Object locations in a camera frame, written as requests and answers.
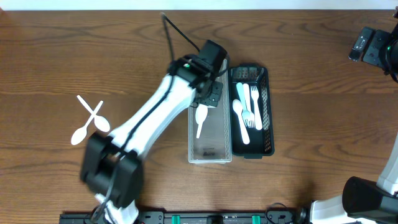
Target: wood grain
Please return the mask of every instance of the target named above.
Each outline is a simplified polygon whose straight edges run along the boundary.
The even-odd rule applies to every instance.
[[[394,143],[398,86],[348,59],[364,26],[392,30],[390,11],[170,11],[194,42],[212,39],[232,65],[269,70],[275,154],[229,164],[188,163],[187,112],[154,144],[140,205],[265,210],[341,194],[355,175],[376,180]],[[194,48],[172,32],[176,55]],[[0,15],[0,220],[57,223],[96,202],[78,178],[89,113],[115,128],[153,94],[169,63],[156,11],[3,12]]]

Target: cutlery organizer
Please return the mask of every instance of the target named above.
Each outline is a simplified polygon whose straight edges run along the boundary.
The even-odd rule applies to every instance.
[[[232,153],[235,156],[243,156],[245,159],[261,159],[263,156],[273,155],[275,148],[267,69],[256,64],[242,64],[230,68],[228,75]],[[250,143],[247,145],[243,144],[238,116],[232,108],[232,101],[239,99],[236,89],[236,84],[239,82],[256,86],[259,90],[258,105],[262,118],[262,129],[246,128],[250,138]],[[254,113],[254,103],[251,97],[250,102],[251,110]]]

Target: clear plastic container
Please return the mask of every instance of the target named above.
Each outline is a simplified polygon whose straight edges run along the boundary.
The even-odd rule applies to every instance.
[[[220,71],[227,69],[224,59]],[[216,81],[223,84],[221,99],[216,108],[208,108],[200,138],[196,138],[198,124],[195,121],[196,108],[188,109],[188,161],[190,163],[226,163],[232,161],[231,120],[229,116],[228,72]]]

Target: white plastic fork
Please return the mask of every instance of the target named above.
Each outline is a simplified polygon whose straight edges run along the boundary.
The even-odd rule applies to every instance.
[[[257,102],[259,99],[259,90],[257,89],[256,86],[251,86],[251,98],[254,101],[254,122],[256,124],[256,129],[261,130],[262,129],[262,121],[261,121],[261,115],[259,111],[259,103]]]
[[[254,117],[254,113],[251,111],[249,84],[247,84],[247,83],[243,84],[243,92],[244,92],[244,98],[246,100],[246,108],[250,112],[249,128],[254,128],[255,117]]]
[[[238,90],[239,99],[241,100],[243,112],[242,112],[242,119],[243,123],[247,128],[252,128],[251,120],[250,120],[250,112],[246,108],[246,100],[244,99],[244,92],[243,92],[243,84],[237,83],[236,89]]]

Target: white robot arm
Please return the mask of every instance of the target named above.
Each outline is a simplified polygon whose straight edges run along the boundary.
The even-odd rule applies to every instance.
[[[122,147],[129,131],[164,96],[171,81],[171,75],[167,74],[163,78],[160,87],[144,106],[132,118],[110,132],[109,136],[113,137],[112,143],[115,146]],[[124,150],[126,152],[135,151],[139,159],[143,161],[155,140],[181,111],[191,105],[195,95],[196,89],[190,87],[189,82],[181,77],[174,77],[168,97],[139,126]],[[105,200],[105,196],[102,194],[96,194],[95,197],[101,203]],[[105,218],[111,223],[134,223],[138,216],[135,201],[132,201],[126,208],[117,208],[113,205],[112,201],[108,201],[106,206],[108,209]]]
[[[223,84],[216,77],[228,67],[228,55],[208,40],[199,54],[174,61],[154,95],[128,121],[107,137],[88,140],[80,179],[96,193],[110,223],[132,224],[138,216],[135,199],[143,185],[142,162],[170,122],[193,102],[217,106]]]
[[[351,187],[351,183],[347,182],[346,188]],[[362,224],[374,224],[375,220],[379,220],[380,218],[386,218],[389,216],[393,216],[392,214],[398,211],[398,199],[392,199],[397,196],[398,193],[398,135],[394,144],[394,147],[391,152],[391,156],[385,166],[383,172],[379,176],[379,179],[375,186],[370,183],[370,186],[379,189],[378,193],[375,193],[375,188],[366,189],[363,194],[363,201],[358,200],[359,196],[352,197],[352,194],[361,194],[359,190],[358,192],[352,192],[350,189],[347,189],[347,195],[349,202],[344,202],[344,193],[343,195],[339,195],[337,197],[328,199],[328,200],[318,200],[311,204],[310,209],[310,222],[313,224],[343,224],[343,223],[355,223],[361,222]],[[369,204],[370,207],[373,206],[372,210],[364,209],[361,211],[358,208],[355,208],[355,212],[361,213],[360,216],[372,218],[372,220],[367,218],[352,218],[349,217],[347,211],[345,210],[345,204],[347,207],[352,207],[353,204],[363,203]]]

